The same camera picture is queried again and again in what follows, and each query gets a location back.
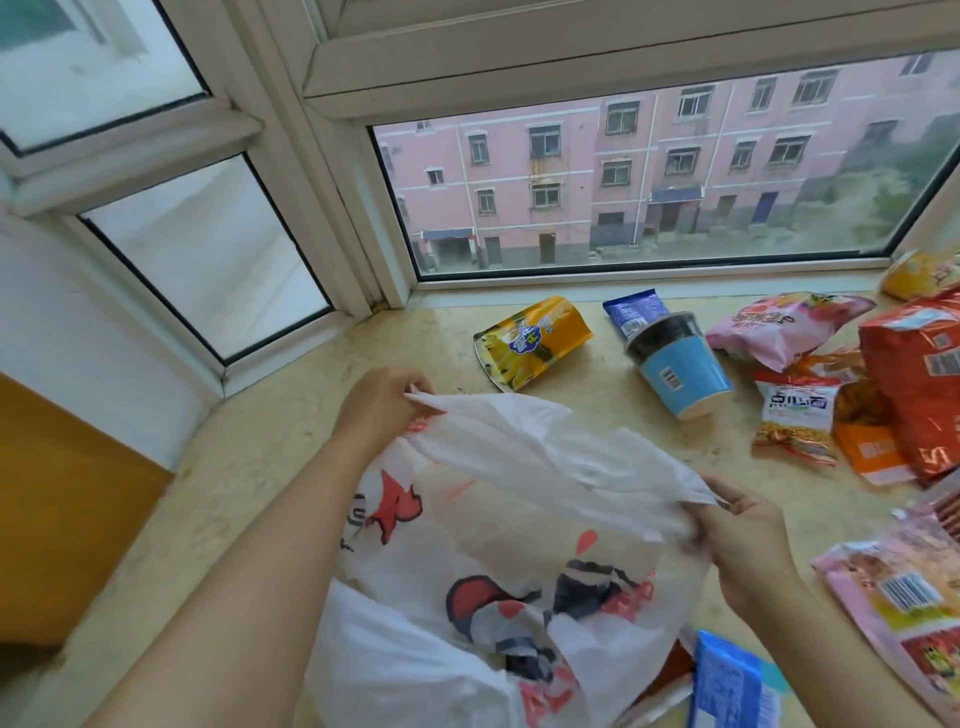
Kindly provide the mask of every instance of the person's left hand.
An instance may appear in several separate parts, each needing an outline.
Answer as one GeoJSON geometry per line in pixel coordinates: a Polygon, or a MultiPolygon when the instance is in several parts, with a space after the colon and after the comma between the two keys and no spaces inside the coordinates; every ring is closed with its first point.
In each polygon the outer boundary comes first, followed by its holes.
{"type": "Polygon", "coordinates": [[[441,414],[403,396],[414,387],[434,394],[433,386],[419,369],[369,370],[353,385],[340,405],[330,440],[360,448],[365,462],[370,463],[395,438],[405,433],[411,422],[441,414]]]}

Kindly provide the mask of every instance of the pink building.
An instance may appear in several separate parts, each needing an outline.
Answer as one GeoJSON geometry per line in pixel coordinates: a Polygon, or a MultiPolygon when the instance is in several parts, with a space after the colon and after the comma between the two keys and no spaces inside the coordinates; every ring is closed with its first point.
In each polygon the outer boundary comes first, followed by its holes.
{"type": "Polygon", "coordinates": [[[960,137],[960,51],[376,129],[418,263],[444,272],[762,236],[850,152],[932,135],[960,137]]]}

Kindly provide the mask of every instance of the forearm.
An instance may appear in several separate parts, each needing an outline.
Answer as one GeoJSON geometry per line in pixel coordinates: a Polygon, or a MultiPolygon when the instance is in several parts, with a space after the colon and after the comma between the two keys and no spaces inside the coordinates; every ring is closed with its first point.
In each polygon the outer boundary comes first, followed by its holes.
{"type": "Polygon", "coordinates": [[[367,459],[352,443],[324,445],[227,550],[90,728],[289,726],[367,459]]]}
{"type": "Polygon", "coordinates": [[[817,728],[937,728],[913,693],[803,582],[768,591],[748,622],[817,728]]]}

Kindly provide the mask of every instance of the beige stone surface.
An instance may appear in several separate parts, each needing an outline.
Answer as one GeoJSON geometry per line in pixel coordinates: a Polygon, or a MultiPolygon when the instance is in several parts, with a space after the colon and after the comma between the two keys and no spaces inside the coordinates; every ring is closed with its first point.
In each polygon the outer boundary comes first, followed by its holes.
{"type": "MultiPolygon", "coordinates": [[[[668,303],[675,311],[692,310],[706,328],[753,299],[668,303]]],[[[753,457],[750,443],[761,400],[749,367],[741,363],[725,362],[735,393],[724,409],[679,423],[623,356],[600,303],[578,308],[593,339],[524,393],[571,407],[590,428],[626,426],[694,468],[720,473],[779,502],[797,563],[810,583],[815,580],[806,565],[809,558],[838,541],[874,534],[890,522],[890,508],[915,493],[909,486],[869,493],[845,463],[825,469],[790,457],[753,457]]],[[[0,706],[4,695],[15,696],[18,706],[16,718],[0,722],[13,728],[80,725],[230,542],[324,441],[344,393],[363,372],[414,364],[430,375],[438,392],[493,392],[471,335],[514,312],[513,306],[490,306],[381,313],[225,402],[197,433],[175,484],[61,655],[0,694],[0,706]]],[[[848,326],[831,344],[855,340],[855,327],[848,326]]],[[[715,574],[693,621],[765,655],[724,604],[715,574]]],[[[310,714],[308,703],[301,702],[300,728],[317,724],[310,714]]],[[[682,726],[685,716],[681,706],[658,726],[682,726]]],[[[810,724],[796,698],[789,697],[782,725],[810,724]]]]}

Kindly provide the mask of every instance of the blue cup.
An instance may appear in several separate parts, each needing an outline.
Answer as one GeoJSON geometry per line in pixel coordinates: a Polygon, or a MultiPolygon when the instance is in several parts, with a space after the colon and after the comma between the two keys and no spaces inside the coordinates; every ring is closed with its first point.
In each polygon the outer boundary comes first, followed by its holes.
{"type": "Polygon", "coordinates": [[[679,420],[709,414],[731,397],[730,380],[689,311],[634,334],[625,351],[679,420]]]}

